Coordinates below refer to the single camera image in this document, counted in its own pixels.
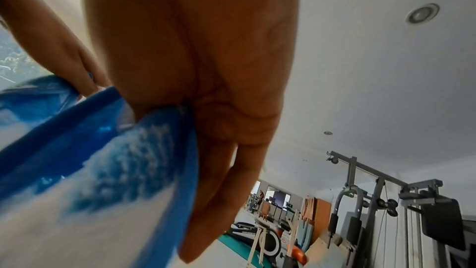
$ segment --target floor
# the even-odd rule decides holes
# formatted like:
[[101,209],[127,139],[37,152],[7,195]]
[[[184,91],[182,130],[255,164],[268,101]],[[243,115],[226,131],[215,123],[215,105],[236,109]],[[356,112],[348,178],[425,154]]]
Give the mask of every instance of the floor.
[[[254,219],[258,215],[242,209],[238,212],[235,221],[247,222],[254,224]],[[275,227],[274,223],[268,222],[271,227]],[[176,259],[169,268],[242,268],[246,267],[246,260],[236,254],[233,250],[225,246],[219,241],[215,241],[197,260],[190,264],[185,264]]]

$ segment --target ceiling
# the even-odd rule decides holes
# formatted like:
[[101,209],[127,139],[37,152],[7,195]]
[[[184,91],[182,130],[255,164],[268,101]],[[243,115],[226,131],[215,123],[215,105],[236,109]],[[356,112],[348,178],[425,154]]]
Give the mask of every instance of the ceiling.
[[[65,1],[81,14],[80,0]],[[432,21],[405,23],[431,2],[441,7]],[[321,189],[346,174],[325,161],[328,150],[389,173],[476,154],[476,0],[300,3],[268,171]]]

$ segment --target hand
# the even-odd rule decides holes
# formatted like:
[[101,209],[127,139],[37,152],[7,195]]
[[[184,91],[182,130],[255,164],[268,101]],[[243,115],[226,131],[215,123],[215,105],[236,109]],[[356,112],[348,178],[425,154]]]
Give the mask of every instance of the hand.
[[199,186],[180,252],[190,262],[229,228],[259,176],[293,62],[298,0],[85,4],[93,44],[138,119],[176,104],[194,111]]
[[111,85],[92,54],[43,0],[0,0],[0,15],[36,62],[70,82],[80,94],[88,97],[99,91],[98,86]]

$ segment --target ceiling light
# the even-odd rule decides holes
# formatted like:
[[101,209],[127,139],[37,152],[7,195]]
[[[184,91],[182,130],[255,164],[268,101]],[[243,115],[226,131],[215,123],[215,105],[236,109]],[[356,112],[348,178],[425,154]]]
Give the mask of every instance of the ceiling light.
[[407,23],[411,25],[422,24],[433,19],[440,11],[437,4],[429,3],[414,9],[407,16]]

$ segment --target weight machine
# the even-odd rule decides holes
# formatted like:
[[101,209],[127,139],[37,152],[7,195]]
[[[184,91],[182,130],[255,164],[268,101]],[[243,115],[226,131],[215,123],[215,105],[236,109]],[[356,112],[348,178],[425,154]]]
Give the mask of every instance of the weight machine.
[[[421,231],[434,240],[435,266],[448,268],[446,245],[464,250],[465,238],[463,234],[463,221],[459,204],[456,200],[439,194],[439,188],[443,186],[440,180],[432,179],[422,182],[406,183],[397,178],[377,171],[369,166],[357,162],[356,157],[348,158],[336,152],[328,152],[328,161],[334,164],[339,161],[349,165],[347,180],[344,189],[338,194],[336,205],[329,220],[329,243],[336,233],[338,222],[339,205],[344,196],[353,198],[357,196],[357,204],[354,216],[349,223],[347,241],[349,253],[347,267],[364,268],[368,266],[371,255],[372,233],[375,226],[375,214],[378,210],[386,210],[390,216],[397,216],[398,202],[395,200],[384,201],[381,199],[382,190],[386,182],[400,186],[400,204],[404,207],[405,220],[405,259],[406,268],[409,268],[409,238],[408,238],[408,210],[417,213],[417,247],[418,263],[423,268]],[[373,194],[362,190],[355,185],[356,170],[362,170],[377,178]],[[360,216],[362,208],[368,208],[368,218],[364,226]]]

